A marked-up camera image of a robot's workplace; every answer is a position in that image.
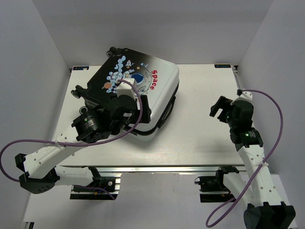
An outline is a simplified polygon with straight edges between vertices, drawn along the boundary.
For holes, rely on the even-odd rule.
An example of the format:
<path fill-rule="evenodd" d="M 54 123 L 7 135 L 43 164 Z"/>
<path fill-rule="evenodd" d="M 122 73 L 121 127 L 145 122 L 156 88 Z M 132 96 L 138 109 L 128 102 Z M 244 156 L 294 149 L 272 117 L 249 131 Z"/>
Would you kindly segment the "black suitcase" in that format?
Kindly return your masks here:
<path fill-rule="evenodd" d="M 128 48 L 111 47 L 106 54 L 107 61 L 87 82 L 86 88 L 77 85 L 71 92 L 74 97 L 84 99 L 80 115 L 98 105 L 105 107 L 113 97 L 117 97 L 117 80 L 134 78 L 137 82 L 134 88 L 136 101 L 140 104 L 141 95 L 148 97 L 151 121 L 137 124 L 131 133 L 143 138 L 154 135 L 173 109 L 179 87 L 178 67 Z"/>

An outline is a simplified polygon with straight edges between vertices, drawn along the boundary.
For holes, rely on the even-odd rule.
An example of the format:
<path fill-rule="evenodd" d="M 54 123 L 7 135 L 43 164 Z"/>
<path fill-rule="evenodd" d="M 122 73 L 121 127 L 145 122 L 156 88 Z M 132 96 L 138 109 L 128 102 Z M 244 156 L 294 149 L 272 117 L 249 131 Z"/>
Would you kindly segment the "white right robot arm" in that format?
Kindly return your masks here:
<path fill-rule="evenodd" d="M 287 229 L 296 216 L 293 206 L 285 204 L 264 161 L 263 140 L 253 127 L 251 94 L 235 100 L 220 96 L 210 116 L 221 110 L 218 120 L 229 125 L 230 139 L 242 159 L 249 180 L 243 181 L 234 168 L 222 169 L 215 178 L 220 190 L 231 191 L 236 203 L 245 205 L 244 224 L 248 229 Z"/>

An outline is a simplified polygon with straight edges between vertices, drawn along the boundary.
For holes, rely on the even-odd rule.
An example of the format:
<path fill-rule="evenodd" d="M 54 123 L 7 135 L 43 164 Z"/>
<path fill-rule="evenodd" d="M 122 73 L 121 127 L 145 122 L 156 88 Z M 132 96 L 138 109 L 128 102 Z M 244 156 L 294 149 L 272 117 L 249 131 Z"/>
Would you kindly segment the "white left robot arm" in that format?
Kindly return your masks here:
<path fill-rule="evenodd" d="M 141 103 L 127 95 L 113 97 L 105 107 L 87 109 L 73 120 L 55 141 L 32 154 L 15 156 L 22 188 L 41 194 L 59 185 L 75 185 L 83 189 L 102 188 L 104 178 L 96 167 L 62 167 L 60 162 L 77 151 L 98 143 L 115 141 L 132 132 L 137 124 L 149 123 L 151 110 L 146 95 Z"/>

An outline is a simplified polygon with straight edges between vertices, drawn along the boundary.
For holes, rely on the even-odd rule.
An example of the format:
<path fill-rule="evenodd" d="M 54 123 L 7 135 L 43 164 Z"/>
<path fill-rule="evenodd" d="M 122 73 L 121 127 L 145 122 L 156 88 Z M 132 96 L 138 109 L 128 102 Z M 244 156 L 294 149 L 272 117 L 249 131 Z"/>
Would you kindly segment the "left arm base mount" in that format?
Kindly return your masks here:
<path fill-rule="evenodd" d="M 72 200 L 115 200 L 120 190 L 120 177 L 101 177 L 87 188 L 72 186 Z"/>

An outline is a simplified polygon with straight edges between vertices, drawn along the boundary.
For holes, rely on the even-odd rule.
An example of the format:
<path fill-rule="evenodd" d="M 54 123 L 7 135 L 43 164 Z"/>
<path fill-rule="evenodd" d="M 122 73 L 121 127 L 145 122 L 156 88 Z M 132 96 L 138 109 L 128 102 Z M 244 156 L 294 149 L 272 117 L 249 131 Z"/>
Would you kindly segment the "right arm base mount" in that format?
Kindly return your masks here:
<path fill-rule="evenodd" d="M 224 185 L 224 176 L 229 173 L 239 174 L 239 170 L 234 166 L 221 166 L 214 176 L 200 176 L 194 180 L 194 183 L 200 186 L 201 203 L 224 203 L 234 198 Z"/>

